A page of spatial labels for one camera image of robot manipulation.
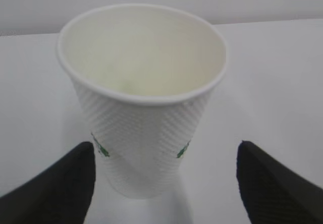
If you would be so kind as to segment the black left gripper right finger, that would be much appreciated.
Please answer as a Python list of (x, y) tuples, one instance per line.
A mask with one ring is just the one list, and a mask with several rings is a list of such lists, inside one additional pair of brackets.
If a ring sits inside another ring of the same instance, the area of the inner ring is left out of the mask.
[(250, 141), (237, 151), (236, 178), (251, 223), (322, 223), (322, 188)]

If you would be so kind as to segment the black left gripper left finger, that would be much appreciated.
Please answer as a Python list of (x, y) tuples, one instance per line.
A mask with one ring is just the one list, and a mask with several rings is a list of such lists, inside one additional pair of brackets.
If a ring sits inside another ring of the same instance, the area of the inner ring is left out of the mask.
[(94, 147), (82, 142), (1, 197), (1, 223), (84, 223), (96, 181)]

